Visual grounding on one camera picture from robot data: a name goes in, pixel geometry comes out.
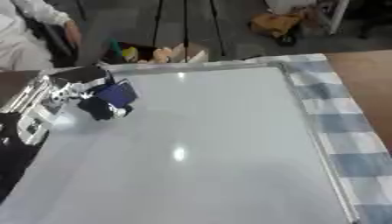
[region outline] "blue object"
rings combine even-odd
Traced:
[[[127,80],[122,80],[115,85],[107,87],[95,96],[118,109],[124,108],[137,99],[135,90]]]

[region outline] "person's hand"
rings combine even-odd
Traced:
[[[73,20],[68,20],[64,24],[66,32],[66,39],[73,47],[81,46],[81,32],[79,31],[78,25]]]

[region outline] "person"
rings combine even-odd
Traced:
[[[63,26],[73,46],[81,44],[77,24],[65,13],[43,0],[0,0],[0,71],[52,68],[52,55],[45,42],[33,36],[17,7],[27,18],[40,23]]]

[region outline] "tripod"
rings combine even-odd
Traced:
[[[216,34],[220,44],[220,55],[226,56],[225,46],[223,44],[223,39],[221,36],[221,28],[218,21],[218,10],[216,9],[215,1],[209,0],[211,6],[211,14],[213,15],[213,23],[215,26]],[[188,0],[184,0],[184,48],[185,48],[185,62],[188,62],[188,49],[189,49],[189,28],[188,28]],[[157,7],[157,14],[155,16],[155,27],[152,36],[152,45],[157,46],[157,35],[159,30],[160,21],[162,18],[162,9],[164,7],[164,0],[159,0]]]

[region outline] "white sleeve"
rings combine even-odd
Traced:
[[[29,18],[35,18],[41,23],[49,25],[63,25],[70,17],[65,12],[55,10],[43,0],[12,0]]]

